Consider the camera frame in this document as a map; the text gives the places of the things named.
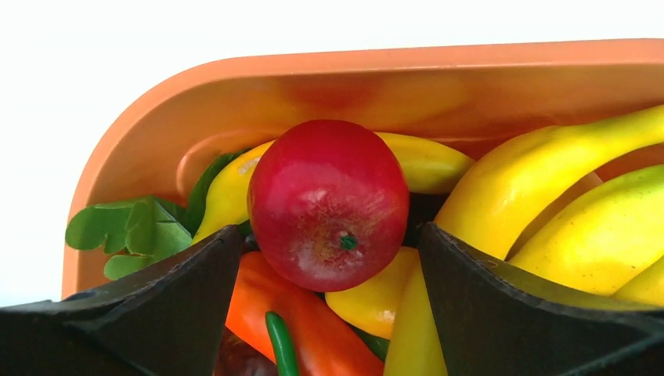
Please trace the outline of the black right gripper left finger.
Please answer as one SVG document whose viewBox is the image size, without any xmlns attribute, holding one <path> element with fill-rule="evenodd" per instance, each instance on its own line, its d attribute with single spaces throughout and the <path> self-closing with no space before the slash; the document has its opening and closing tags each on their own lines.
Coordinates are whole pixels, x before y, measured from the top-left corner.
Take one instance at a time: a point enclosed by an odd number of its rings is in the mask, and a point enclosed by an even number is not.
<svg viewBox="0 0 664 376">
<path fill-rule="evenodd" d="M 2 308 L 2 374 L 212 374 L 243 243 L 228 226 L 62 301 Z"/>
</svg>

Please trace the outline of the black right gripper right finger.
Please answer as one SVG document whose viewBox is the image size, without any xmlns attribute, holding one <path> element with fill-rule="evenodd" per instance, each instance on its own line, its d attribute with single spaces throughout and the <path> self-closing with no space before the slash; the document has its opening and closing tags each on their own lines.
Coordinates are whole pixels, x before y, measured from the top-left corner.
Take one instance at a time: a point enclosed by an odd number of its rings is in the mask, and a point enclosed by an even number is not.
<svg viewBox="0 0 664 376">
<path fill-rule="evenodd" d="M 544 280 L 433 223 L 419 251 L 449 374 L 662 374 L 662 309 Z"/>
</svg>

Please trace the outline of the red apple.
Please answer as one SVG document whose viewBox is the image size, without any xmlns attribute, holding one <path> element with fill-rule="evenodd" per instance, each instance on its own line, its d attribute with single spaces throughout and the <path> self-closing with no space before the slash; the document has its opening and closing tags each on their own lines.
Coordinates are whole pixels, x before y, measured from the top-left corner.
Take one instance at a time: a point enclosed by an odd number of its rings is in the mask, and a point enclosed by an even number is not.
<svg viewBox="0 0 664 376">
<path fill-rule="evenodd" d="M 410 194 L 374 132 L 349 121 L 301 123 L 276 139 L 249 185 L 251 228 L 292 283 L 343 291 L 384 269 L 404 238 Z"/>
</svg>

